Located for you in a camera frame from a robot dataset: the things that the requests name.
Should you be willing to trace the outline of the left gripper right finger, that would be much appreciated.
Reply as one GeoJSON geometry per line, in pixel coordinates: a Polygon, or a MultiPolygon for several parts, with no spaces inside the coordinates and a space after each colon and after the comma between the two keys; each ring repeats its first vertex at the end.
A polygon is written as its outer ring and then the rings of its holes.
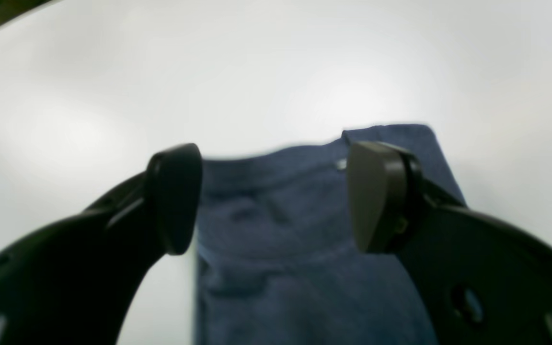
{"type": "Polygon", "coordinates": [[[362,253],[399,259],[442,345],[552,345],[552,247],[423,177],[415,155],[355,142],[351,227],[362,253]]]}

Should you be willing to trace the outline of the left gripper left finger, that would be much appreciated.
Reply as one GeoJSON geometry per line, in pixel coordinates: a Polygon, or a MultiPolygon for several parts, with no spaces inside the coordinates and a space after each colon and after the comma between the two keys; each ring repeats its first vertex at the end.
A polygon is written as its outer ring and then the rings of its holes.
{"type": "Polygon", "coordinates": [[[0,345],[114,345],[145,275],[190,247],[202,156],[182,144],[0,251],[0,345]]]}

